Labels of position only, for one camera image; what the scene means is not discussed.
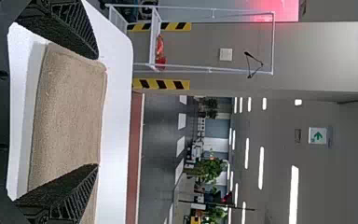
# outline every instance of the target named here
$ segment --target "light panel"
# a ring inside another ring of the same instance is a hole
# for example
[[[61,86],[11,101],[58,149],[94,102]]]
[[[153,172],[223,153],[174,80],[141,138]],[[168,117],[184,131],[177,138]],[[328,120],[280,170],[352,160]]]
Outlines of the light panel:
[[[292,180],[290,183],[289,224],[297,224],[298,177],[298,168],[292,166]]]
[[[249,168],[249,138],[245,142],[245,169]]]
[[[263,188],[263,175],[264,175],[264,147],[260,148],[260,162],[258,167],[258,188]]]

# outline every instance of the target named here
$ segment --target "potted plant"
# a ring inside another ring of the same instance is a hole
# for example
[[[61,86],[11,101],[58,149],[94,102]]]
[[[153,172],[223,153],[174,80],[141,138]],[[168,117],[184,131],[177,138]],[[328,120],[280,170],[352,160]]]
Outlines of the potted plant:
[[[210,207],[206,211],[206,214],[209,223],[218,223],[222,218],[227,216],[228,212],[221,207]]]
[[[217,117],[217,110],[214,110],[214,109],[210,109],[206,112],[206,114],[208,115],[208,117],[210,119],[216,119]]]
[[[196,163],[194,169],[185,169],[188,175],[198,176],[202,183],[214,181],[226,169],[226,162],[214,158]]]

